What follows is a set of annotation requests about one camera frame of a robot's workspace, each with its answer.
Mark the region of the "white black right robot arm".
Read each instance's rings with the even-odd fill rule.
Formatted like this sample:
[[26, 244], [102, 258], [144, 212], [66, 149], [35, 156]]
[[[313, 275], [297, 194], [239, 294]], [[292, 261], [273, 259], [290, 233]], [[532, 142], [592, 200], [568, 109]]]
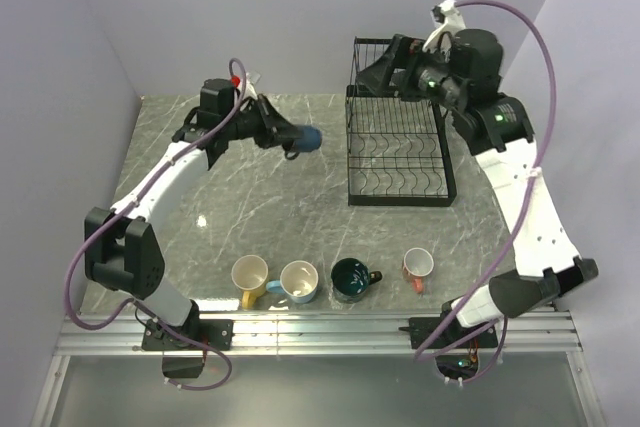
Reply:
[[357, 83], [403, 101], [426, 100], [453, 115], [488, 179], [513, 238], [514, 269], [484, 274], [472, 295], [443, 309], [437, 332], [452, 346], [470, 340], [476, 326], [515, 318], [594, 280], [595, 260], [583, 257], [566, 233], [546, 186], [525, 107], [500, 90], [503, 47], [482, 29], [443, 32], [425, 42], [394, 35]]

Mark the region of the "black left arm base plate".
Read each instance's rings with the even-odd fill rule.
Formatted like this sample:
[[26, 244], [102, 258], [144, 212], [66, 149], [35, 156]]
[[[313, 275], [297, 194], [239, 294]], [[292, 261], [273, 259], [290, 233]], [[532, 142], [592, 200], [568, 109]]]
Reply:
[[[220, 351], [228, 351], [231, 348], [233, 321], [230, 319], [199, 319], [191, 321], [187, 326], [170, 326], [170, 329], [182, 337], [210, 345]], [[197, 350], [197, 347], [169, 334], [159, 323], [147, 320], [141, 349], [159, 352]]]

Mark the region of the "dark blue ceramic mug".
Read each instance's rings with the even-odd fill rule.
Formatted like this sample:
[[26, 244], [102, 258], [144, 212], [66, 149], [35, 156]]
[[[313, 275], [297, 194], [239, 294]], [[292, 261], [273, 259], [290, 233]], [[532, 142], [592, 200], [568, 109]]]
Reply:
[[318, 150], [322, 145], [322, 133], [311, 125], [296, 125], [292, 137], [283, 145], [284, 156], [287, 160], [295, 160], [300, 153], [310, 153]]

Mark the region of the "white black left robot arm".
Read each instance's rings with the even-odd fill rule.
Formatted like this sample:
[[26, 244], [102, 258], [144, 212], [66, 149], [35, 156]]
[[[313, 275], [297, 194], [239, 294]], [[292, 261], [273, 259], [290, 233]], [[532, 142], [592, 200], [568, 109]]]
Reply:
[[209, 79], [161, 160], [125, 197], [85, 218], [86, 277], [107, 290], [129, 294], [152, 322], [150, 336], [170, 349], [203, 341], [199, 308], [165, 276], [156, 233], [187, 190], [209, 172], [230, 143], [251, 139], [261, 149], [280, 147], [288, 160], [313, 152], [321, 132], [286, 120], [268, 98], [237, 76]]

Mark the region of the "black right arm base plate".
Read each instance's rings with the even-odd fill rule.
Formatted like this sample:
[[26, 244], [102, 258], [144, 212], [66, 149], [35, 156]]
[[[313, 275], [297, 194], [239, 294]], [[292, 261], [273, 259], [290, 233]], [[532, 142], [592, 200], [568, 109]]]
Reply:
[[[408, 323], [400, 326], [398, 330], [409, 336], [411, 348], [416, 350], [438, 327], [442, 318], [436, 317], [411, 317]], [[429, 346], [429, 349], [442, 349], [455, 341], [473, 333], [474, 331], [486, 327], [486, 330], [480, 332], [473, 339], [468, 340], [461, 348], [475, 345], [479, 348], [495, 348], [498, 346], [498, 337], [496, 327], [488, 322], [482, 323], [471, 328], [462, 327], [458, 321], [453, 321]]]

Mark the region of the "pink ceramic mug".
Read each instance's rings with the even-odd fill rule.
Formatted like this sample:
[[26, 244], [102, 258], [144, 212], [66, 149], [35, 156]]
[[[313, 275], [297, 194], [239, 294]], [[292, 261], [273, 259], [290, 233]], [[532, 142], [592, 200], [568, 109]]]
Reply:
[[425, 291], [425, 279], [434, 269], [434, 259], [427, 250], [414, 247], [409, 249], [403, 257], [402, 273], [404, 279], [411, 284], [418, 295]]

